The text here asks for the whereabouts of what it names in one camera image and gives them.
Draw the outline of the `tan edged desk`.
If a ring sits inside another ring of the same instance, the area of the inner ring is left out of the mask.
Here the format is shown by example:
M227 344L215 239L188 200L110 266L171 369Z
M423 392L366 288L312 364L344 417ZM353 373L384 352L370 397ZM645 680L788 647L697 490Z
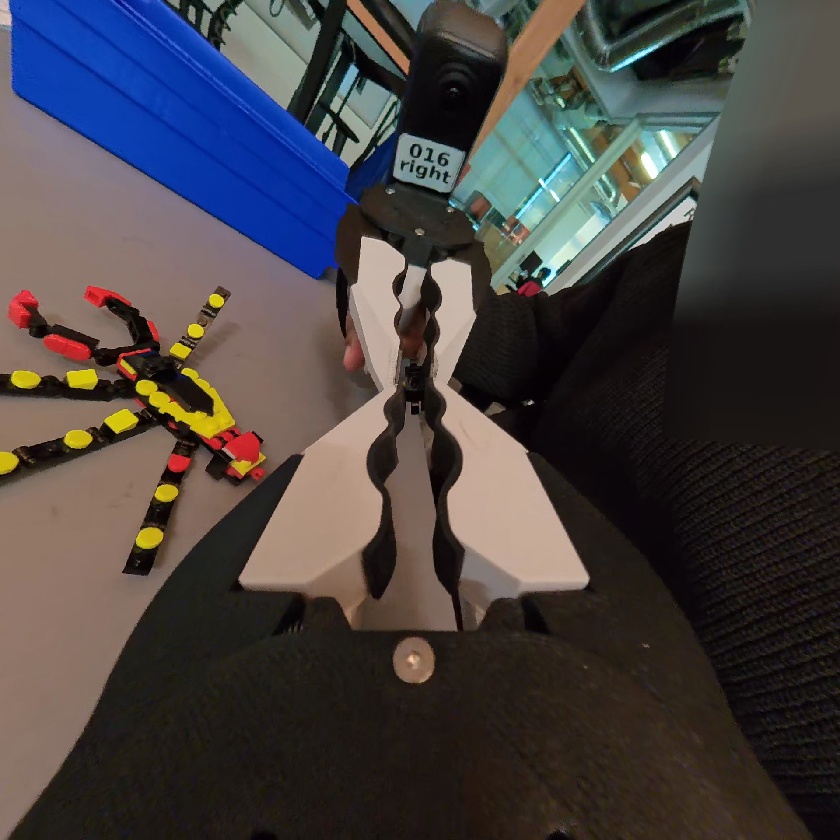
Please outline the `tan edged desk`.
M393 1L347 1L349 12L406 77L415 46L415 27Z

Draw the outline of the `person's black knit clothing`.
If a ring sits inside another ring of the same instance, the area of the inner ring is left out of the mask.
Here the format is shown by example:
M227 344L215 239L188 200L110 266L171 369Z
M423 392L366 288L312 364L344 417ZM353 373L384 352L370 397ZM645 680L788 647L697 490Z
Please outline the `person's black knit clothing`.
M666 437L678 284L662 314L588 343L517 438L641 550L764 769L814 838L838 838L838 454Z

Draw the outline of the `silver ventilation ducts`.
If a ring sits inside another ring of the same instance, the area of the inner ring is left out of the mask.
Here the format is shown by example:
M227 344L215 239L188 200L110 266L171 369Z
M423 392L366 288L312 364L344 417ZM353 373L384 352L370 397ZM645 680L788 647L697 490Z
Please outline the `silver ventilation ducts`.
M751 11L751 3L746 1L676 2L625 34L613 36L595 2L586 2L575 16L574 25L594 66L613 74L704 26L738 15L749 18Z

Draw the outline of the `blue plastic bin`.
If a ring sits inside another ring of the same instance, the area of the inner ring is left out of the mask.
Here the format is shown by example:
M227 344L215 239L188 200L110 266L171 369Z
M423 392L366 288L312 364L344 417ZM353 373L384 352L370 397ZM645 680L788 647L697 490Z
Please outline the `blue plastic bin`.
M19 97L318 278L349 167L164 2L10 2Z

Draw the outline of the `tan wooden beam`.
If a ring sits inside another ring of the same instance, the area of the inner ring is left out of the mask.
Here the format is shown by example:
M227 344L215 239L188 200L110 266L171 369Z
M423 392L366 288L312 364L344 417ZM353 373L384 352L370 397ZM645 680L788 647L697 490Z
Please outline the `tan wooden beam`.
M469 163L584 5L585 1L539 2L509 49L505 76L469 153Z

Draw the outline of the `black yellow lego leg segment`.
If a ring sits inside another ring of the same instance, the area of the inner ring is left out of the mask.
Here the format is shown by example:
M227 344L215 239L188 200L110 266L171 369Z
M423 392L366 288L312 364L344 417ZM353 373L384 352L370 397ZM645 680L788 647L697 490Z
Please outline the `black yellow lego leg segment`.
M427 382L427 366L417 360L405 360L403 366L403 391L406 405L413 416L419 417L424 410Z

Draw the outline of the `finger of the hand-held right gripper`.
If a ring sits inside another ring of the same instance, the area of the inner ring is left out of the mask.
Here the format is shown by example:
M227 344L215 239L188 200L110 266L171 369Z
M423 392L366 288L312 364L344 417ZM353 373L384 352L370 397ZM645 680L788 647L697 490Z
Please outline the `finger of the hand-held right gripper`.
M386 241L363 236L358 276L350 284L349 306L363 350L366 370L376 388L394 385L402 358L396 327L402 305L394 290L406 267L404 256Z
M476 320L471 267L456 259L433 263L430 282L429 374L436 385L448 385Z

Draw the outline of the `black yellow red lego model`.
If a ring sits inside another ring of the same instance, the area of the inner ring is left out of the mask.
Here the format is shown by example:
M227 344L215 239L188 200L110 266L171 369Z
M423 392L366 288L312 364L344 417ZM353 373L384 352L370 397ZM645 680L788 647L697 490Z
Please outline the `black yellow red lego model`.
M99 339L50 323L39 311L37 298L21 290L8 304L10 322L48 351L69 361L92 363L93 367L69 371L62 378L27 370L2 373L1 394L91 403L123 400L138 408L113 413L99 426L73 429L42 443L2 451L1 481L3 486L9 485L154 427L163 428L175 444L123 568L125 574L146 576L154 567L184 476L200 448L210 456L206 472L215 480L237 486L247 478L261 480L266 473L262 437L243 431L217 389L186 364L226 306L230 291L217 287L184 335L166 352L161 351L160 335L153 322L122 295L89 286L84 298L121 320L131 342L107 348Z

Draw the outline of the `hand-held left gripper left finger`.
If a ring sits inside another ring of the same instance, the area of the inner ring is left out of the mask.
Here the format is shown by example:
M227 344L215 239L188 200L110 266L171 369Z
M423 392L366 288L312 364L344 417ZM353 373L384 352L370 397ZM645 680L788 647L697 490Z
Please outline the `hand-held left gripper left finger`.
M380 599L396 566L385 483L397 465L402 429L403 388L392 385L309 446L240 585L311 599Z

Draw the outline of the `black metal stand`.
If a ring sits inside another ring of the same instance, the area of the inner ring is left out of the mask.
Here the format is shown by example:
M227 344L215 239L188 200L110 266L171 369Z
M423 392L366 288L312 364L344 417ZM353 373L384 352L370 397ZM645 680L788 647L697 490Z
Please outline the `black metal stand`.
M394 133L406 77L346 2L165 3L351 172Z

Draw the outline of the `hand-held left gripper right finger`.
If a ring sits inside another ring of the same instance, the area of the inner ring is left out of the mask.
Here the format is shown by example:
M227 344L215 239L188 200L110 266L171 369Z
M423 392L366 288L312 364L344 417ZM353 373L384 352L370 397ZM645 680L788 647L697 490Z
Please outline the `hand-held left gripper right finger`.
M423 408L434 433L434 569L446 592L486 611L500 599L583 590L590 575L536 458L444 383L427 383Z

